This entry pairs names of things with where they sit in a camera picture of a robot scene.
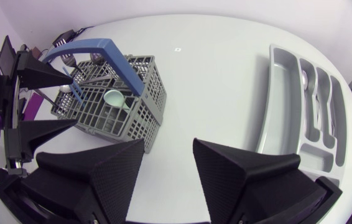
spoon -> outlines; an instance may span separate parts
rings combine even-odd
[[[71,92],[71,88],[69,85],[62,85],[60,86],[60,91],[63,93],[70,93]]]
[[[305,90],[307,89],[308,81],[307,81],[307,74],[305,70],[302,70],[302,80],[303,80],[303,87]]]
[[[90,53],[90,60],[95,65],[103,65],[106,62],[104,57],[101,56],[101,54],[99,54],[99,53]]]

gray cutlery tray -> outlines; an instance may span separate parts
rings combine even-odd
[[[302,70],[308,86],[303,87]],[[340,82],[321,66],[270,46],[269,91],[257,152],[301,157],[312,179],[339,185],[345,170],[346,110]]]

blue handle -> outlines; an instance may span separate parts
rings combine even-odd
[[[65,69],[65,67],[63,66],[63,70],[64,72],[68,75],[68,77],[71,77],[71,75],[69,74],[69,72],[67,71],[67,69]],[[76,88],[76,90],[78,90],[78,92],[81,93],[82,97],[85,98],[85,94],[83,93],[82,89],[79,87],[79,85],[75,82],[75,80],[72,82],[72,85]]]
[[[86,39],[76,40],[63,44],[51,50],[43,59],[43,63],[64,54],[99,53],[112,66],[122,81],[132,90],[133,94],[141,96],[144,84],[137,76],[124,55],[119,51],[111,39]]]

cutlery basket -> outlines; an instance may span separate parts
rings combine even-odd
[[[110,79],[81,85],[84,96],[82,106],[73,93],[58,93],[51,113],[58,119],[77,119],[76,127],[88,134],[99,136],[111,142],[144,139],[145,152],[149,153],[162,123],[166,102],[166,91],[161,81],[154,56],[124,55],[144,84],[141,96],[128,85],[109,64],[95,65],[92,61],[78,64],[83,71],[74,69],[71,76],[76,83],[91,78],[109,75]],[[109,90],[118,90],[124,95],[125,109],[104,102],[103,95]]]

